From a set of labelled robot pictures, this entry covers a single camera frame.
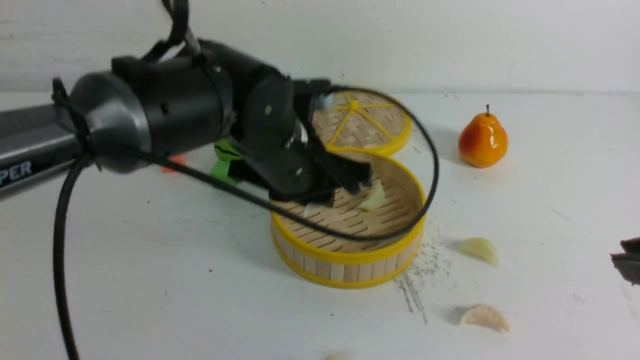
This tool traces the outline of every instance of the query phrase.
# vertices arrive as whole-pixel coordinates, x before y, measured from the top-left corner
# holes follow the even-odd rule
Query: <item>black cable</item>
[[[322,233],[326,233],[328,235],[335,236],[338,238],[343,238],[343,239],[352,240],[352,241],[380,241],[380,240],[387,240],[391,238],[397,238],[411,231],[411,229],[413,229],[413,227],[416,224],[418,224],[418,222],[420,222],[420,220],[426,214],[427,210],[429,209],[429,206],[433,201],[433,197],[435,196],[435,192],[436,192],[436,187],[438,185],[438,176],[440,174],[440,164],[438,162],[438,154],[431,137],[429,136],[424,126],[418,121],[417,117],[409,109],[407,109],[406,106],[404,106],[402,103],[395,100],[391,96],[377,92],[375,90],[355,88],[351,86],[335,86],[331,88],[330,92],[351,91],[351,90],[370,92],[398,106],[402,111],[404,111],[411,118],[413,123],[418,127],[419,131],[422,133],[423,137],[427,141],[429,148],[431,149],[431,154],[433,156],[433,180],[431,182],[431,188],[429,189],[429,193],[426,197],[426,201],[423,207],[420,209],[418,215],[411,222],[406,224],[402,229],[397,231],[392,231],[391,233],[388,233],[388,234],[379,235],[379,236],[357,236],[353,234],[342,233],[340,231],[332,230],[327,227],[317,225],[315,223],[308,221],[305,218],[299,217],[298,215],[291,213],[290,211],[284,210],[279,206],[271,204],[268,201],[265,201],[250,193],[244,192],[233,185],[227,184],[222,180],[219,180],[215,177],[212,177],[208,174],[205,174],[193,168],[186,167],[184,165],[175,163],[166,158],[162,158],[147,152],[141,152],[141,151],[127,149],[123,147],[99,147],[96,149],[96,155],[100,157],[100,156],[109,156],[111,154],[119,154],[119,155],[131,157],[131,158],[143,160],[147,163],[153,163],[156,165],[161,165],[166,168],[170,168],[172,170],[175,170],[187,176],[193,177],[194,179],[207,183],[215,188],[231,193],[232,195],[235,195],[240,199],[251,202],[252,204],[258,205],[264,209],[273,211],[276,214],[290,218],[291,220],[299,222],[300,224],[306,227],[309,227],[313,230],[320,231]],[[87,151],[74,163],[60,191],[58,206],[56,208],[56,217],[54,220],[54,234],[53,234],[54,290],[56,294],[56,305],[58,307],[58,318],[60,320],[60,328],[61,328],[62,336],[65,342],[67,355],[70,360],[79,359],[79,354],[74,341],[74,335],[73,335],[73,330],[71,326],[71,319],[70,319],[68,304],[67,304],[67,292],[65,289],[65,267],[64,267],[65,266],[65,262],[64,262],[65,227],[67,223],[67,210],[68,210],[73,187],[76,183],[77,178],[80,176],[80,173],[82,172],[82,170],[84,170],[84,168],[86,168],[93,161],[93,159],[94,159],[94,154]]]
[[[71,317],[67,304],[67,290],[65,287],[65,228],[67,226],[67,210],[71,192],[80,173],[92,162],[93,155],[84,153],[71,167],[58,197],[56,218],[53,225],[53,287],[56,294],[56,306],[58,308],[58,320],[60,331],[67,349],[69,360],[78,360],[78,350],[74,340],[74,332],[71,328]]]
[[[142,57],[147,62],[157,62],[169,49],[180,45],[184,41],[189,28],[189,1],[173,0],[173,6],[170,0],[162,0],[164,9],[169,13],[172,20],[171,32],[166,40],[160,40]]]

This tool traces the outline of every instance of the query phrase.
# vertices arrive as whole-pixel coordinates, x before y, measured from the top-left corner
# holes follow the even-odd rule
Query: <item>scuff mark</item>
[[[624,294],[627,300],[629,313],[640,323],[640,301],[634,301],[631,291],[624,284],[620,284],[620,287],[622,288],[622,294]]]
[[[584,299],[578,294],[573,294],[573,301],[578,305],[584,304]]]
[[[406,293],[404,282],[402,281],[402,279],[398,279],[397,277],[394,279],[394,282],[398,285],[400,290],[402,290],[404,294],[404,301],[406,302],[406,306],[409,308],[409,312],[413,314],[413,308],[411,307],[411,301],[409,300],[409,295],[407,295]]]
[[[429,320],[427,320],[427,315],[424,313],[424,306],[422,305],[422,301],[420,299],[420,295],[418,294],[418,291],[415,289],[415,286],[413,285],[413,281],[411,280],[411,278],[409,278],[409,274],[407,274],[406,272],[402,274],[402,278],[404,280],[404,283],[406,284],[406,287],[409,289],[409,294],[413,299],[413,304],[415,305],[416,309],[418,309],[418,312],[422,314],[424,325],[427,325]]]
[[[554,213],[556,213],[559,217],[561,217],[561,218],[563,218],[563,219],[565,219],[565,220],[567,220],[567,221],[570,221],[572,224],[575,224],[575,222],[574,222],[573,220],[571,220],[571,219],[570,219],[570,218],[568,218],[567,216],[563,215],[562,213],[558,212],[558,210],[556,210],[556,209],[554,209],[554,208],[549,208],[549,209],[551,209],[551,211],[553,211]]]

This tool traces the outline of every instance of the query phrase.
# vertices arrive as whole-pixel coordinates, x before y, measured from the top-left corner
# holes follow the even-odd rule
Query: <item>toy food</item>
[[[498,118],[489,112],[476,115],[465,127],[458,139],[458,151],[462,160],[479,168],[496,164],[507,153],[509,140]]]
[[[488,327],[498,332],[511,332],[511,328],[502,314],[485,304],[478,304],[467,310],[460,319],[460,325],[463,324]]]

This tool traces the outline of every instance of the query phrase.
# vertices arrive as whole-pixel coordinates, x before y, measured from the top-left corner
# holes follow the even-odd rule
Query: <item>woven bamboo base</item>
[[[339,151],[343,156],[371,163],[374,178],[380,178],[385,202],[375,211],[357,206],[366,193],[351,197],[344,190],[335,196],[333,208],[308,214],[307,218],[331,229],[359,235],[387,234],[410,222],[425,201],[417,180],[396,161],[363,150]],[[304,206],[280,204],[302,215]],[[422,239],[424,219],[400,239],[359,242],[313,231],[276,214],[271,230],[285,262],[308,280],[338,288],[363,288],[385,282],[404,270]]]
[[[411,120],[397,106],[365,92],[335,94],[336,107],[314,114],[314,128],[327,148],[397,152],[409,140]]]

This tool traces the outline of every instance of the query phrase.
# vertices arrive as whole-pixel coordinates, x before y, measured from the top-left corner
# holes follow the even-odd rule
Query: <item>bamboo steamer basket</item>
[[[407,143],[411,119],[396,105],[367,92],[335,94],[336,107],[317,111],[313,126],[327,149],[369,149],[392,155]]]
[[[418,180],[400,163],[364,149],[333,151],[352,160],[369,162],[373,178],[381,179],[385,202],[375,211],[365,211],[357,206],[366,192],[354,197],[338,190],[333,208],[309,213],[309,220],[364,236],[399,229],[420,211],[426,200],[424,192]],[[276,204],[297,215],[304,214],[304,205]],[[423,217],[402,238],[359,242],[327,236],[272,213],[271,233],[278,254],[298,275],[334,288],[367,288],[393,279],[409,266],[420,247],[424,221]]]

